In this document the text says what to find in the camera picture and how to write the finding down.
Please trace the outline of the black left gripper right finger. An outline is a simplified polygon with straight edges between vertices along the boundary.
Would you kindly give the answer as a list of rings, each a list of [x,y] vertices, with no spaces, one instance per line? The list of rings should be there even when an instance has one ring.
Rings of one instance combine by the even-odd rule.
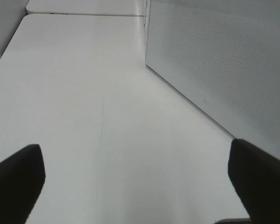
[[[280,224],[280,160],[244,139],[233,139],[228,176],[254,224]]]

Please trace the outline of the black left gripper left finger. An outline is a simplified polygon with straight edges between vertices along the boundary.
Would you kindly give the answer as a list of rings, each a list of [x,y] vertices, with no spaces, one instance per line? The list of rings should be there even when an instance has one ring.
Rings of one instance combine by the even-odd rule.
[[[45,178],[38,144],[27,145],[0,162],[0,224],[26,223]]]

